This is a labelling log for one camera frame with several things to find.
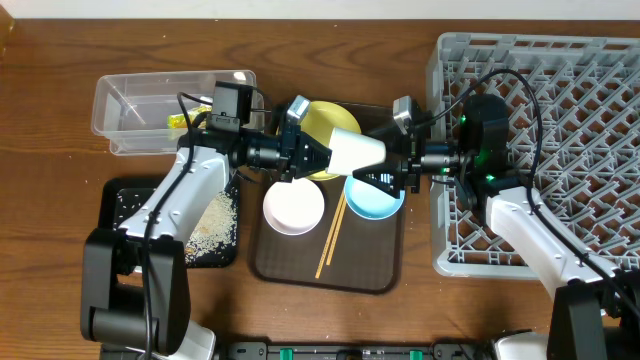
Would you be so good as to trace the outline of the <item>small white green cup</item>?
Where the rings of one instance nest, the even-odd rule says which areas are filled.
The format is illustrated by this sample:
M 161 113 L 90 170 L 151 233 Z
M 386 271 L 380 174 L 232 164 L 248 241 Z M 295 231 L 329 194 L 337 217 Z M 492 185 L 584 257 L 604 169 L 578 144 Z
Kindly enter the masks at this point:
M 329 149 L 331 159 L 326 173 L 330 175 L 352 176 L 355 170 L 386 160 L 386 146 L 382 141 L 341 128 L 333 129 Z

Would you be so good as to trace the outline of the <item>green yellow snack wrapper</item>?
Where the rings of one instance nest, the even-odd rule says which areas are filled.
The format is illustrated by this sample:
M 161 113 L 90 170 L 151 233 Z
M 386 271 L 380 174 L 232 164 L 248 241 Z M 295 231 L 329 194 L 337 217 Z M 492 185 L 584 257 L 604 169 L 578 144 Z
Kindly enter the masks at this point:
M 212 110 L 212 107 L 209 105 L 201 105 L 187 111 L 189 116 L 190 123 L 193 127 L 200 127 L 200 124 L 196 125 L 196 118 L 203 114 L 206 115 L 208 112 Z M 167 126 L 169 129 L 178 129 L 178 128 L 186 128 L 187 123 L 185 120 L 185 116 L 183 114 L 175 114 L 169 115 L 167 117 Z

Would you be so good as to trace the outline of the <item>white rice bowl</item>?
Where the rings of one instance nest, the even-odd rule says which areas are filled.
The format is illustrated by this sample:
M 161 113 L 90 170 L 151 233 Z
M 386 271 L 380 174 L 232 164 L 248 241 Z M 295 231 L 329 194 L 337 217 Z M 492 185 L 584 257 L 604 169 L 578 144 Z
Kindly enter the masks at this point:
M 275 231 L 298 236 L 311 231 L 322 219 L 325 200 L 320 188 L 308 179 L 276 182 L 266 192 L 263 216 Z

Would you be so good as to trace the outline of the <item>light blue bowl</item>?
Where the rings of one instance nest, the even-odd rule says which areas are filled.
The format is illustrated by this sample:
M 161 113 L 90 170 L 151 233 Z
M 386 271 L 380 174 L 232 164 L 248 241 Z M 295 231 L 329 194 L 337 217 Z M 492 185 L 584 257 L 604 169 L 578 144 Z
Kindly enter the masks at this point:
M 393 216 L 405 199 L 404 191 L 395 198 L 352 176 L 346 178 L 344 193 L 349 208 L 367 220 L 383 220 Z

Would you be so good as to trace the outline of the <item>yellow round plate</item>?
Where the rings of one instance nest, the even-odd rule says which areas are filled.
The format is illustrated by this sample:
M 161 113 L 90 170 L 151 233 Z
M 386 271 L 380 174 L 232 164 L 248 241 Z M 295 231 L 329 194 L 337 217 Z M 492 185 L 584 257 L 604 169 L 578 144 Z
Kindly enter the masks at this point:
M 361 132 L 358 121 L 348 110 L 327 101 L 313 101 L 300 126 L 303 132 L 325 147 L 329 147 L 334 128 Z

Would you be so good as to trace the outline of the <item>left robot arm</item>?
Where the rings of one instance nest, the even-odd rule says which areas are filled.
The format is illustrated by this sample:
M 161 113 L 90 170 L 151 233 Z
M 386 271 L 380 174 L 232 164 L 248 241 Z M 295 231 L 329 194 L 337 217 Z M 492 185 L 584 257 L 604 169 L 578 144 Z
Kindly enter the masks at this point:
M 140 359 L 211 359 L 214 333 L 190 318 L 185 245 L 232 171 L 276 170 L 283 181 L 328 167 L 331 151 L 287 124 L 277 136 L 237 118 L 203 115 L 187 126 L 176 160 L 134 215 L 117 228 L 96 228 L 84 246 L 81 334 Z

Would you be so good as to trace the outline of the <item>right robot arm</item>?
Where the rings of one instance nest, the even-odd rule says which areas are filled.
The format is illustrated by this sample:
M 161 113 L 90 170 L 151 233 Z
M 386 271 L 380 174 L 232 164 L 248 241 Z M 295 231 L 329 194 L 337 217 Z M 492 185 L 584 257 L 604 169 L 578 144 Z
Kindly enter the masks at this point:
M 492 341 L 489 358 L 638 358 L 638 273 L 596 255 L 509 165 L 509 116 L 501 98 L 468 98 L 454 142 L 427 140 L 436 117 L 408 96 L 394 101 L 393 120 L 370 133 L 386 142 L 386 162 L 356 170 L 354 177 L 396 197 L 404 188 L 418 192 L 422 175 L 441 176 L 461 205 L 518 253 L 553 300 L 548 334 L 501 336 Z

